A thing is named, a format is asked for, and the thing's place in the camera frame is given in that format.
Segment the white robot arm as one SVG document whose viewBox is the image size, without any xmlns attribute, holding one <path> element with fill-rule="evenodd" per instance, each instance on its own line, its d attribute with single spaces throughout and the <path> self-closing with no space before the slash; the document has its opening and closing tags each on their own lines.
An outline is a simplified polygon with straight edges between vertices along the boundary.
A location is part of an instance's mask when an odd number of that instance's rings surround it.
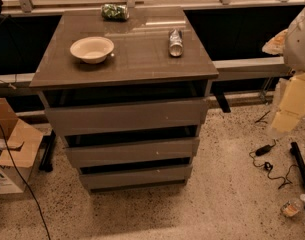
<svg viewBox="0 0 305 240">
<path fill-rule="evenodd" d="M 305 7 L 287 29 L 264 44 L 262 51 L 282 55 L 284 64 L 294 72 L 289 80 L 279 80 L 273 97 L 267 133 L 279 139 L 305 116 Z"/>
</svg>

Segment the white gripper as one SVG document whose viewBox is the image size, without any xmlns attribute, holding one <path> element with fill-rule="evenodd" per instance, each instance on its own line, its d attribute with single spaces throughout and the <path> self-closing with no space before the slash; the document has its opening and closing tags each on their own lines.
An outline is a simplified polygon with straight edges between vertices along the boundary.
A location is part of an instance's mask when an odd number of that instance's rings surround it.
<svg viewBox="0 0 305 240">
<path fill-rule="evenodd" d="M 280 139 L 290 133 L 305 115 L 305 72 L 295 74 L 286 85 L 279 105 L 280 111 L 274 111 L 268 119 L 267 134 Z"/>
</svg>

